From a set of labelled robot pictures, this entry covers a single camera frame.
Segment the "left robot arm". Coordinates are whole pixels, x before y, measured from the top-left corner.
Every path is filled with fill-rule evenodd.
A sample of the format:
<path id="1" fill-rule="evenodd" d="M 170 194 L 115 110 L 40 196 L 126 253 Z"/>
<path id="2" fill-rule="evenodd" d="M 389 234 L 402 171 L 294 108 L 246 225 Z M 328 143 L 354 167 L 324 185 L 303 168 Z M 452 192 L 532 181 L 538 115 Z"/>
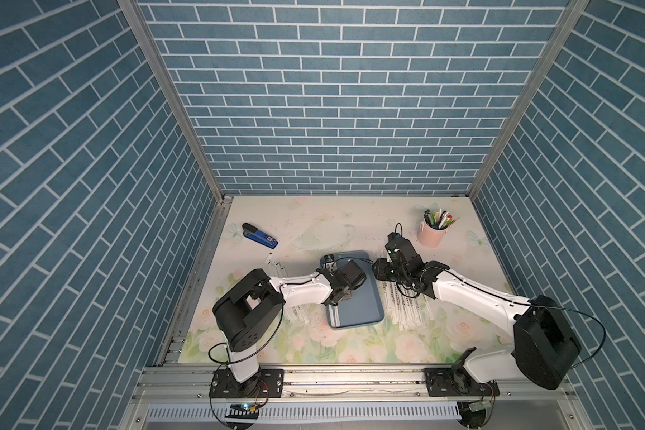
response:
<path id="1" fill-rule="evenodd" d="M 322 267 L 299 277 L 271 277 L 262 269 L 249 272 L 222 296 L 212 313 L 226 339 L 225 366 L 238 383 L 254 381 L 260 373 L 257 343 L 272 322 L 293 306 L 337 306 L 367 280 L 364 270 L 349 261 Z"/>

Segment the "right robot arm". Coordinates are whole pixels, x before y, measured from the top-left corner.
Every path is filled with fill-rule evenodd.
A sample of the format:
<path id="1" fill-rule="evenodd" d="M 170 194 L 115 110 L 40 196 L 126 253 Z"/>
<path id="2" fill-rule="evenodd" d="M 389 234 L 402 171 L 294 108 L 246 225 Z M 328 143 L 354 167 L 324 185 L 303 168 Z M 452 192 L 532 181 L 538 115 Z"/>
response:
<path id="1" fill-rule="evenodd" d="M 392 232 L 388 257 L 373 265 L 378 281 L 408 286 L 420 295 L 460 306 L 499 327 L 512 343 L 492 349 L 466 349 L 450 370 L 453 389 L 465 395 L 476 385 L 527 378 L 555 390 L 582 351 L 562 309 L 540 295 L 518 297 L 495 290 L 437 261 L 424 262 L 408 238 Z"/>

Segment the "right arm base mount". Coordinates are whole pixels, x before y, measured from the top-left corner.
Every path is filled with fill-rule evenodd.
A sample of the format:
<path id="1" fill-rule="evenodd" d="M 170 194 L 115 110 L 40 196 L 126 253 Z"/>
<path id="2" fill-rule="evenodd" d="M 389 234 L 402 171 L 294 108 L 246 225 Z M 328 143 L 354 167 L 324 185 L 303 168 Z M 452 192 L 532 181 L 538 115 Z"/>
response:
<path id="1" fill-rule="evenodd" d="M 455 372 L 451 367 L 427 367 L 424 369 L 424 377 L 430 397 L 484 399 L 496 398 L 500 395 L 497 383 L 478 383 L 464 372 Z"/>

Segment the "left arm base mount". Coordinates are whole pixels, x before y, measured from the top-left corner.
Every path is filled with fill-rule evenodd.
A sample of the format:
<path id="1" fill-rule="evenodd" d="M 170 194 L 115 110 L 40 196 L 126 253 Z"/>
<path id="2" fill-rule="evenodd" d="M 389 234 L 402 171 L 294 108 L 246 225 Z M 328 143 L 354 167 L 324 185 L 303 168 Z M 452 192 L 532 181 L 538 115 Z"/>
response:
<path id="1" fill-rule="evenodd" d="M 260 369 L 246 381 L 238 382 L 230 369 L 219 369 L 213 374 L 210 397 L 212 399 L 246 399 L 266 397 L 279 399 L 282 394 L 284 370 L 281 368 Z"/>

